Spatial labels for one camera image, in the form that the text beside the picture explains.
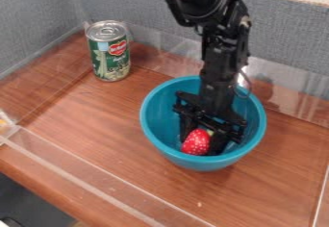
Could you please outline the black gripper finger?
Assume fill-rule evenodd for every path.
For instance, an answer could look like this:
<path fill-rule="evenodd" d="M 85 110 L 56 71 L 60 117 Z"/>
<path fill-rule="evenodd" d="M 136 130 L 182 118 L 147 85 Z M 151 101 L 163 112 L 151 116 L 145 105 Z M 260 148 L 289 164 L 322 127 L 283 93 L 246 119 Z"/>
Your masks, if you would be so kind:
<path fill-rule="evenodd" d="M 198 127 L 192 117 L 180 115 L 180 141 L 184 141 L 190 132 Z"/>
<path fill-rule="evenodd" d="M 207 154 L 210 156 L 219 155 L 223 152 L 230 141 L 231 136 L 227 133 L 220 134 L 219 132 L 214 132 L 210 139 L 210 149 Z"/>

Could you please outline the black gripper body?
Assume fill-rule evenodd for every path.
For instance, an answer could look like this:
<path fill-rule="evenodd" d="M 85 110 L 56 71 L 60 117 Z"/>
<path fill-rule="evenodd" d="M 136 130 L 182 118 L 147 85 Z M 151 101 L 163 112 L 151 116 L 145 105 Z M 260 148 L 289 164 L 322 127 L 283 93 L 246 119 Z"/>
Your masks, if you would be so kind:
<path fill-rule="evenodd" d="M 195 119 L 198 126 L 203 126 L 219 132 L 227 133 L 231 140 L 236 143 L 242 142 L 247 121 L 228 107 L 223 112 L 211 111 L 204 108 L 200 103 L 200 97 L 196 94 L 176 91 L 176 103 L 172 111 L 179 115 L 190 116 Z"/>

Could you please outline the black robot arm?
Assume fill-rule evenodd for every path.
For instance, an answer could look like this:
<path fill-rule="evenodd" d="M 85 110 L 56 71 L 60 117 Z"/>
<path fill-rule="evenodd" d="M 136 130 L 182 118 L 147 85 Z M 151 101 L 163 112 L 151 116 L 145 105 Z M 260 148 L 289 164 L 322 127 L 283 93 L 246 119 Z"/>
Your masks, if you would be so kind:
<path fill-rule="evenodd" d="M 173 112 L 180 117 L 180 151 L 219 155 L 243 139 L 247 121 L 232 109 L 238 74 L 247 65 L 250 17 L 243 0 L 165 0 L 178 23 L 202 37 L 199 90 L 178 91 Z"/>

